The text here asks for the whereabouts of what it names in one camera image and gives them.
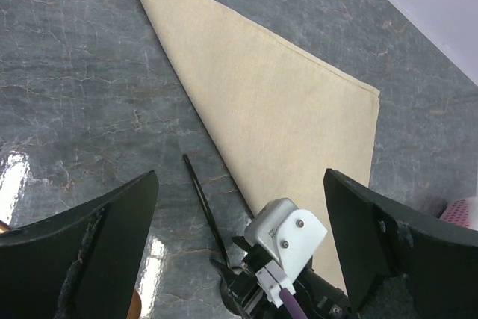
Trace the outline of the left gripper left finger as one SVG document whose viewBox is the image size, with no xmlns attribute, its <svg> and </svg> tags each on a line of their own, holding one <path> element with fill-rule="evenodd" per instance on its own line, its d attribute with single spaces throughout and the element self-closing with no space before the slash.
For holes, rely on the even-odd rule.
<svg viewBox="0 0 478 319">
<path fill-rule="evenodd" d="M 126 318 L 158 177 L 1 235 L 2 318 Z"/>
</svg>

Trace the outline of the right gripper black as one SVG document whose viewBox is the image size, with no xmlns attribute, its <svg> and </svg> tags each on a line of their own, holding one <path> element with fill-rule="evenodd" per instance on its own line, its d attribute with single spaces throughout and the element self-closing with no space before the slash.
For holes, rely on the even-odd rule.
<svg viewBox="0 0 478 319">
<path fill-rule="evenodd" d="M 230 268 L 212 260 L 221 276 L 220 293 L 225 307 L 242 318 L 292 318 L 282 305 L 276 307 L 267 299 L 259 285 L 256 272 L 270 257 L 259 245 L 251 246 L 243 236 L 234 236 L 232 241 L 246 252 L 241 266 Z M 294 282 L 294 298 L 307 318 L 350 318 L 350 302 L 339 288 L 330 285 L 318 276 L 309 261 Z"/>
</svg>

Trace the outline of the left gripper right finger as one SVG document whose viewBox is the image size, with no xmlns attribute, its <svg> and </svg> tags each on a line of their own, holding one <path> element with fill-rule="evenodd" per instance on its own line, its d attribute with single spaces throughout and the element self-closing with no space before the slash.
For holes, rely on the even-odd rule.
<svg viewBox="0 0 478 319">
<path fill-rule="evenodd" d="M 477 317 L 477 231 L 380 195 L 343 173 L 323 178 L 326 207 L 353 310 L 403 275 L 421 318 Z"/>
</svg>

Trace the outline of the copper spoon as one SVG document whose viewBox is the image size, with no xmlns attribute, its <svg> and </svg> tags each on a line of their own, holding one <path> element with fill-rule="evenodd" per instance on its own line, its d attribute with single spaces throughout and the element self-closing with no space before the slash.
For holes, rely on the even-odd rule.
<svg viewBox="0 0 478 319">
<path fill-rule="evenodd" d="M 5 222 L 1 220 L 1 234 L 8 232 L 10 230 L 9 225 L 7 225 Z M 134 289 L 132 297 L 131 297 L 131 302 L 128 310 L 128 319 L 138 319 L 140 318 L 140 313 L 142 310 L 142 302 L 140 295 L 138 294 L 137 289 Z"/>
</svg>

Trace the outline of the black spoon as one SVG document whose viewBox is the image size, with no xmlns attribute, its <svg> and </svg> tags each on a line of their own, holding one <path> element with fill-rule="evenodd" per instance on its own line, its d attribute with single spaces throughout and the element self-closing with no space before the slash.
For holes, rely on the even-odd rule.
<svg viewBox="0 0 478 319">
<path fill-rule="evenodd" d="M 187 154 L 183 154 L 182 158 L 183 158 L 183 161 L 186 165 L 187 171 L 190 175 L 191 181 L 192 181 L 193 186 L 195 188 L 196 194 L 197 194 L 198 199 L 199 199 L 199 203 L 201 205 L 201 208 L 202 208 L 202 211 L 205 215 L 205 218 L 208 222 L 211 233 L 212 233 L 212 235 L 214 237 L 214 240 L 216 241 L 217 246 L 220 250 L 221 256 L 223 258 L 224 265 L 229 270 L 232 270 L 234 273 L 238 273 L 238 268 L 233 267 L 232 264 L 231 264 L 231 261 L 229 259 L 229 255 L 228 255 L 227 250 L 226 250 L 226 246 L 225 246 L 224 241 L 223 241 L 223 239 L 220 235 L 220 230 L 218 228 L 217 222 L 214 219 L 213 212 L 212 212 L 212 210 L 211 210 L 211 208 L 208 204 L 208 201 L 207 201 L 206 196 L 204 194 L 204 191 L 202 189 L 201 183 L 200 183 L 200 181 L 197 177 L 197 174 L 196 174 L 196 172 L 193 168 L 193 165 L 190 161 L 190 158 Z"/>
</svg>

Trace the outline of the beige cloth napkin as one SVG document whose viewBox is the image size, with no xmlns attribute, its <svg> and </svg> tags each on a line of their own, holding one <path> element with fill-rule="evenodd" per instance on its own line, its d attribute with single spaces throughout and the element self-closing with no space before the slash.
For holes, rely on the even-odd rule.
<svg viewBox="0 0 478 319">
<path fill-rule="evenodd" d="M 215 0 L 140 1 L 251 211 L 328 226 L 326 170 L 369 182 L 379 91 Z"/>
</svg>

